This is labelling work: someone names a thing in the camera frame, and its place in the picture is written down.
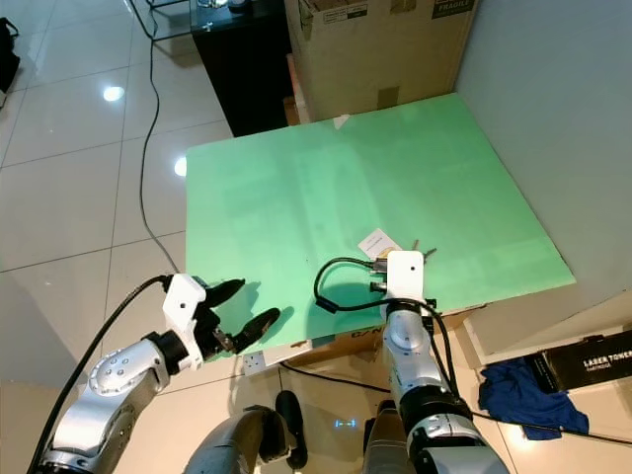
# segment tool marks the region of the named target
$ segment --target white wall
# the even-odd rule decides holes
[[[560,321],[547,327],[544,331],[535,333],[509,350],[557,343],[575,338],[578,335],[601,333],[604,328],[625,327],[627,330],[630,329],[630,322],[632,322],[632,291],[624,291],[572,318]]]
[[[632,2],[483,0],[457,92],[578,280],[478,311],[490,354],[632,287]]]

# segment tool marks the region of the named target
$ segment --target cardboard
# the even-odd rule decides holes
[[[313,340],[314,349],[308,353],[292,357],[289,363],[293,366],[301,366],[336,357],[351,356],[364,352],[377,352],[382,344],[382,329],[381,326],[373,326],[337,334],[329,338],[319,338],[324,341]]]
[[[292,81],[292,92],[294,93],[294,108],[295,114],[298,116],[298,123],[309,123],[309,114],[307,113],[307,105],[305,104],[305,97],[303,96],[303,90],[298,82],[296,76],[296,67],[294,66],[294,57],[291,54],[287,55],[287,69],[289,70],[289,77]],[[298,123],[288,123],[290,125],[297,125]]]
[[[209,143],[187,153],[187,272],[246,287],[217,313],[235,334],[281,317],[248,352],[382,324],[377,309],[314,304],[318,270],[379,227],[403,248],[437,248],[424,295],[442,312],[574,282],[457,95]],[[340,304],[379,297],[364,268],[323,281]]]
[[[283,108],[285,109],[285,118],[287,119],[287,125],[300,125],[300,118],[298,116],[296,102],[294,102],[293,97],[286,97],[283,99]]]
[[[452,92],[475,0],[285,0],[312,120]]]

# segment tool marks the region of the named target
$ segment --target white paper card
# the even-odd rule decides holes
[[[375,229],[357,246],[372,260],[377,257],[385,258],[391,250],[402,250],[382,229]]]

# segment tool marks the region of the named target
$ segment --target green foam board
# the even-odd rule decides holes
[[[187,272],[208,283],[244,277],[218,309],[236,332],[276,306],[256,351],[380,324],[379,310],[330,314],[313,279],[379,227],[403,248],[437,247],[426,297],[442,311],[575,280],[455,95],[192,148],[187,154]],[[323,292],[341,304],[375,299],[371,277],[341,266]]]

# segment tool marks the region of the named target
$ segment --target white tile floor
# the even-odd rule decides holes
[[[59,386],[118,302],[169,270],[147,239],[137,203],[142,137],[155,106],[149,41],[125,0],[0,0],[5,15],[22,32],[23,61],[0,112],[0,379]],[[162,109],[147,153],[147,217],[183,267],[186,201],[174,164],[188,147],[231,134],[190,37],[158,44],[155,79]],[[108,102],[111,87],[124,95]],[[103,351],[160,330],[161,301],[157,288],[144,294]],[[456,352],[461,390],[476,409],[477,373]],[[385,380],[379,362],[358,356],[313,368]],[[242,373],[241,360],[225,358],[175,378],[141,417],[117,473],[182,470],[212,427],[250,404],[271,404],[281,384],[303,406],[310,463],[302,472],[358,472],[361,430],[336,431],[333,423],[370,418],[380,394],[285,371]],[[573,398],[596,433],[630,437],[629,385]],[[625,472],[632,461],[632,449],[622,446],[524,441],[514,427],[477,425],[511,472]],[[262,472],[290,470],[282,462]]]

